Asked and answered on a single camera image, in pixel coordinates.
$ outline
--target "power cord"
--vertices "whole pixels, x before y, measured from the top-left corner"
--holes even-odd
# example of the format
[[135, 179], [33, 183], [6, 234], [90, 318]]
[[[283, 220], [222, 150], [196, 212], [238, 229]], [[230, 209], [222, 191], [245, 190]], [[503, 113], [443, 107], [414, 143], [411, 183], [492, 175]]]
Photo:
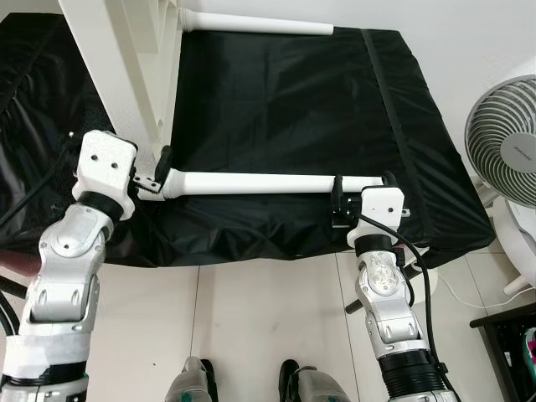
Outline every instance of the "power cord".
[[[415, 248], [415, 246], [412, 245], [411, 242], [407, 240], [402, 234], [396, 232], [395, 230], [392, 230], [390, 227], [385, 226], [384, 224], [381, 224], [380, 222], [376, 222], [374, 219], [371, 219], [368, 216], [365, 216], [363, 214], [357, 214], [356, 217], [364, 220], [365, 222], [371, 224], [372, 226], [382, 229], [384, 232], [388, 233], [389, 235], [394, 236], [396, 239], [398, 239], [400, 243], [404, 244], [408, 249], [410, 249], [410, 251], [413, 253], [415, 258], [417, 259], [417, 264], [422, 269], [422, 276], [425, 281], [426, 331], [428, 332], [428, 344], [430, 344], [430, 353], [432, 354], [432, 357], [434, 358], [435, 363], [441, 366], [442, 364], [440, 363], [439, 357], [437, 356], [436, 341], [434, 339], [434, 328], [432, 327], [430, 277], [428, 276], [428, 267], [426, 266], [424, 258], [422, 258], [422, 255], [420, 255], [419, 251]], [[440, 371], [440, 376], [445, 386], [450, 391], [452, 391], [452, 393], [456, 396], [456, 400], [458, 402], [461, 402], [460, 396], [454, 390], [454, 387], [452, 386], [449, 379], [446, 377], [446, 372], [444, 370]]]
[[0, 229], [8, 224], [8, 222], [13, 219], [13, 217], [18, 214], [18, 212], [24, 208], [27, 203], [35, 198], [35, 196], [50, 182], [50, 180], [52, 180], [52, 177], [54, 176], [56, 170], [58, 170], [58, 168], [61, 166], [61, 163], [63, 162], [68, 151], [69, 147], [64, 145], [53, 167], [41, 178], [41, 180], [39, 180], [35, 187], [26, 193], [26, 195], [24, 195], [24, 197], [18, 201], [16, 205], [14, 205], [7, 213], [5, 213], [2, 218], [0, 218]]
[[18, 321], [17, 313], [13, 310], [13, 307], [9, 303], [8, 299], [0, 291], [0, 307], [2, 311], [8, 316], [8, 320], [11, 323], [13, 328], [13, 334], [18, 334], [18, 328], [20, 327], [20, 322]]
[[408, 286], [408, 291], [410, 291], [410, 302], [408, 303], [408, 306], [412, 307], [415, 303], [415, 292], [413, 291], [413, 285], [411, 285], [410, 278], [405, 273], [404, 267], [400, 267], [400, 272], [402, 272], [402, 276], [405, 279], [405, 284]]
[[439, 273], [437, 274], [437, 276], [439, 277], [439, 279], [441, 279], [443, 281], [443, 283], [446, 285], [446, 288], [449, 290], [449, 292], [454, 296], [454, 298], [456, 300], [458, 300], [461, 304], [464, 304], [466, 306], [469, 306], [469, 307], [473, 307], [473, 308], [481, 308], [481, 309], [487, 309], [487, 308], [492, 308], [492, 307], [502, 307], [502, 306], [506, 306], [508, 303], [512, 302], [516, 297], [522, 295], [523, 293], [527, 292], [527, 291], [534, 291], [534, 288], [533, 287], [529, 287], [528, 289], [525, 289], [524, 291], [519, 291], [518, 293], [516, 293], [515, 295], [513, 295], [512, 297], [510, 297], [507, 301], [505, 301], [504, 303], [498, 303], [498, 304], [491, 304], [489, 306], [478, 306], [477, 304], [472, 304], [468, 301], [463, 301], [457, 294], [456, 292], [454, 291], [454, 289], [452, 288], [452, 285], [443, 277], [441, 276]]
[[11, 322], [8, 319], [8, 315], [1, 307], [0, 307], [0, 323], [2, 324], [3, 331], [6, 333], [6, 337], [11, 337], [12, 335], [14, 335], [13, 327], [11, 325]]

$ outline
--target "black tablecloth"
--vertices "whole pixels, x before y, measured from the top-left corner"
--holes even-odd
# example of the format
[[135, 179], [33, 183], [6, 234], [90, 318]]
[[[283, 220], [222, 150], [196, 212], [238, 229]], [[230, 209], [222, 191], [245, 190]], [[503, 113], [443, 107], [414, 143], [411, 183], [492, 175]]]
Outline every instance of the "black tablecloth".
[[[113, 130], [62, 16], [0, 23], [0, 214], [53, 165], [68, 131]], [[438, 266], [494, 238], [419, 65], [398, 32], [331, 37], [183, 36], [173, 167], [185, 171], [378, 176], [391, 171], [411, 217], [400, 232]], [[73, 201], [76, 155], [9, 225], [0, 249], [37, 253]], [[346, 250], [329, 194], [137, 201], [109, 262], [197, 265]]]

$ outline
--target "electric fan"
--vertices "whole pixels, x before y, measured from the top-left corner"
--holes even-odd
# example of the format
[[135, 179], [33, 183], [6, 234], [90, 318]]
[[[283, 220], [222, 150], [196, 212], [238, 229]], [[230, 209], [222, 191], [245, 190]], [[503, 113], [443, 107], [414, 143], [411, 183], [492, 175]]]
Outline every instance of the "electric fan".
[[536, 75], [488, 91], [466, 124], [466, 150], [482, 178], [481, 201], [497, 237], [521, 276], [504, 292], [536, 281]]

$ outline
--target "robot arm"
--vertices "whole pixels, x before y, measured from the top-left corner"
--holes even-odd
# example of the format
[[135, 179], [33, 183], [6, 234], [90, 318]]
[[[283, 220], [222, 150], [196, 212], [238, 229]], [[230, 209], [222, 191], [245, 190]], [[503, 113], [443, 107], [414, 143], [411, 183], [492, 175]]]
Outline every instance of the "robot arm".
[[[73, 188], [77, 203], [39, 241], [42, 267], [28, 289], [19, 334], [8, 337], [0, 402], [86, 400], [85, 366], [99, 297], [96, 273], [114, 224], [134, 211], [127, 190], [136, 154], [134, 145], [118, 137], [85, 134]], [[348, 233], [358, 256], [356, 291], [390, 401], [456, 402], [406, 301], [393, 249], [397, 239], [364, 219], [355, 222], [349, 208], [397, 230], [407, 214], [404, 195], [386, 179], [384, 185], [363, 188], [354, 200], [344, 196], [342, 180], [336, 177], [333, 185], [333, 225], [356, 224]]]
[[[365, 188], [359, 214], [396, 231], [407, 215], [399, 188]], [[406, 299], [407, 285], [393, 244], [393, 235], [363, 219], [348, 233], [358, 257], [356, 292], [366, 311], [365, 322], [374, 354], [389, 392], [389, 402], [456, 402], [441, 378], [417, 317]]]
[[128, 198], [136, 148], [101, 131], [85, 134], [76, 204], [39, 241], [42, 266], [28, 289], [19, 334], [8, 337], [2, 402], [84, 402], [85, 365], [99, 298], [96, 273]]

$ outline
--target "white floor tile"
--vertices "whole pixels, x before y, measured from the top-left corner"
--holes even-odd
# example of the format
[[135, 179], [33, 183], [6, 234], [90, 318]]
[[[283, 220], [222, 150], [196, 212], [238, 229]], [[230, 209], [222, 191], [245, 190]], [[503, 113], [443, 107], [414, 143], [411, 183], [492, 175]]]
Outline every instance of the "white floor tile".
[[[343, 298], [348, 304], [356, 298], [354, 290], [358, 274], [356, 257], [340, 253], [337, 254], [337, 259]], [[439, 268], [439, 272], [452, 284], [463, 300], [481, 304], [465, 259], [454, 260]], [[424, 303], [415, 305], [414, 310], [424, 326]], [[442, 282], [438, 283], [432, 296], [432, 311], [437, 351], [450, 370], [449, 379], [461, 399], [503, 402], [481, 335], [477, 330], [469, 328], [469, 322], [482, 317], [485, 312], [457, 303]], [[369, 335], [365, 330], [363, 310], [348, 316], [348, 328], [361, 402], [387, 400], [388, 395], [381, 372], [375, 362]]]
[[358, 402], [335, 256], [202, 266], [193, 354], [213, 362], [222, 401], [277, 401], [294, 358]]
[[[519, 276], [519, 272], [512, 265], [505, 254], [468, 254], [467, 263], [477, 283], [478, 291], [486, 306], [503, 303], [510, 296], [506, 296], [503, 288], [510, 281]], [[487, 309], [488, 314], [496, 314], [516, 307], [536, 302], [534, 291], [527, 291], [516, 297], [511, 303], [502, 307]]]
[[104, 265], [88, 401], [164, 400], [190, 355], [198, 267]]

